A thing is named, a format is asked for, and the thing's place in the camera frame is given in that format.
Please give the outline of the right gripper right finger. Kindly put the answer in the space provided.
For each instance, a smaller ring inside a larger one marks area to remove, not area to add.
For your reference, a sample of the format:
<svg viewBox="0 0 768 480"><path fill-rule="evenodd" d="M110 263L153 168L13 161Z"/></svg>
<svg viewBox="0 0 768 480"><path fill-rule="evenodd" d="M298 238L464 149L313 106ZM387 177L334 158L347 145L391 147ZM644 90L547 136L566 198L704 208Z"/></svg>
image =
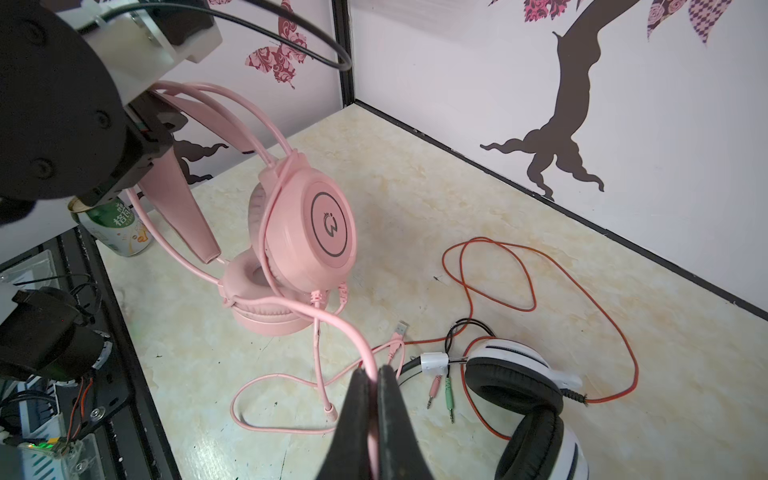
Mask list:
<svg viewBox="0 0 768 480"><path fill-rule="evenodd" d="M384 365L377 379L379 478L433 479L418 445L395 370Z"/></svg>

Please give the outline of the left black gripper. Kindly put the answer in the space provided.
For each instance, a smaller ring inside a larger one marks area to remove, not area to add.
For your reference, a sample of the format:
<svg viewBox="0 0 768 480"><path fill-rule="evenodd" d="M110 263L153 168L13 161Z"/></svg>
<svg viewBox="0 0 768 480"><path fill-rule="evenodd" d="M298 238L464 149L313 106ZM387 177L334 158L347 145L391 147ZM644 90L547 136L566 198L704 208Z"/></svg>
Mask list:
<svg viewBox="0 0 768 480"><path fill-rule="evenodd" d="M86 41L40 2L2 2L2 206L111 201L169 152L185 123L149 92L122 103Z"/></svg>

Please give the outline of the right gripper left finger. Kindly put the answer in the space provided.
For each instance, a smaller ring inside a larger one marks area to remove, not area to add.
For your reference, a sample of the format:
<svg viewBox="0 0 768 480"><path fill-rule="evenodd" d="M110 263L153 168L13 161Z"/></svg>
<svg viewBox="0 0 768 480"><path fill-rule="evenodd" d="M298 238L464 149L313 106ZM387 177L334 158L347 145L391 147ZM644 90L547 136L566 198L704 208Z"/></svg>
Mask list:
<svg viewBox="0 0 768 480"><path fill-rule="evenodd" d="M368 433L371 412L370 379L364 370L356 369L352 373L338 424L317 480L370 478Z"/></svg>

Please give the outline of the pink headphones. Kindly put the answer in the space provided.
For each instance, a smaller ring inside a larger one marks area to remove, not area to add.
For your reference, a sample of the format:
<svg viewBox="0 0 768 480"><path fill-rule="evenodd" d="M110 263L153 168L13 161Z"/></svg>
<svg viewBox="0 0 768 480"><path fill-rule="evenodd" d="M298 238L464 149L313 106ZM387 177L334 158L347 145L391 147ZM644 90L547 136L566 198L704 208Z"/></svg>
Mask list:
<svg viewBox="0 0 768 480"><path fill-rule="evenodd" d="M252 101L210 83L157 82L152 91L244 153L255 152L265 167L248 203L248 248L216 278L181 255L153 224L147 199L203 263L221 258L221 248L176 160L168 150L129 189L135 212L160 246L199 278L215 285L226 308L246 329L284 336L307 328L324 314L327 296L346 280L357 255L350 205L337 183L313 168L271 119Z"/></svg>

